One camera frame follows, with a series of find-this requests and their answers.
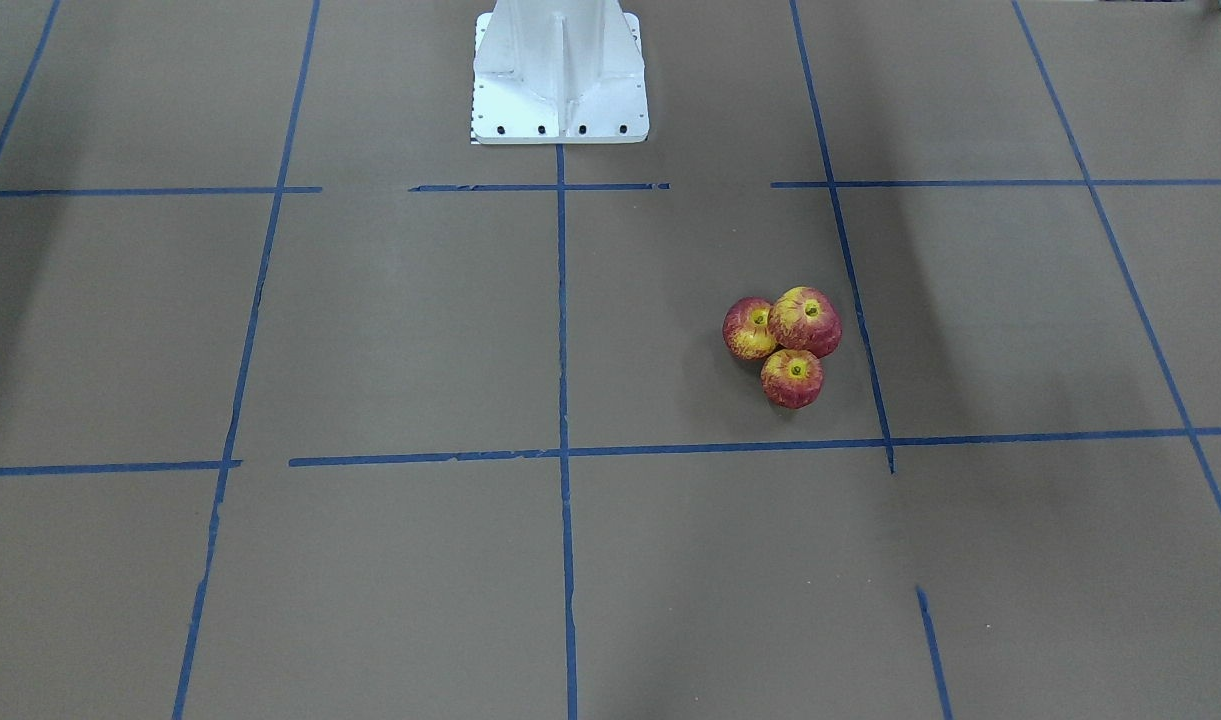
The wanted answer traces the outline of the red yellow apple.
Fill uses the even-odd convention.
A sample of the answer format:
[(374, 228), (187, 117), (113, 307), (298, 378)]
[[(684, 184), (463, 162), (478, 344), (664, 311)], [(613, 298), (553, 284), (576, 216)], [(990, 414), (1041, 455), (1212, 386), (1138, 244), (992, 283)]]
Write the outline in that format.
[(797, 286), (770, 304), (767, 328), (783, 348), (825, 358), (838, 351), (844, 323), (833, 301), (814, 287)]

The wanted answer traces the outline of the base apple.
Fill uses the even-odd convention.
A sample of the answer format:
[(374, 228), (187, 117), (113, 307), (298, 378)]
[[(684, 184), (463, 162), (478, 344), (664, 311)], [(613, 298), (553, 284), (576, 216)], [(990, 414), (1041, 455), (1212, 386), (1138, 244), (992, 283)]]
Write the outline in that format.
[(728, 309), (720, 337), (733, 358), (755, 361), (778, 350), (779, 343), (769, 329), (770, 308), (770, 301), (761, 297), (744, 297)]
[(780, 348), (766, 358), (759, 381), (770, 404), (796, 410), (819, 400), (825, 372), (811, 351)]

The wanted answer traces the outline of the front base apple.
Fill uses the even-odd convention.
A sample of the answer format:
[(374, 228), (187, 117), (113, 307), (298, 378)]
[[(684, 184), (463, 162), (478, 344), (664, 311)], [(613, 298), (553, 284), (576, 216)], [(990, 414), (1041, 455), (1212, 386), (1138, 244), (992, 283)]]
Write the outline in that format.
[(819, 400), (825, 372), (811, 351), (780, 348), (766, 358), (759, 381), (770, 404), (796, 410)]

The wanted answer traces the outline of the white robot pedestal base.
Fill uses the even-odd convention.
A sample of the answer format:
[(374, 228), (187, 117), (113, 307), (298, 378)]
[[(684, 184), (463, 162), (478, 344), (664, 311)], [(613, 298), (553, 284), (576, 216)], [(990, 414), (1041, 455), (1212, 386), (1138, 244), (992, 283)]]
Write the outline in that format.
[(474, 26), (470, 140), (641, 143), (645, 50), (619, 1), (497, 1)]

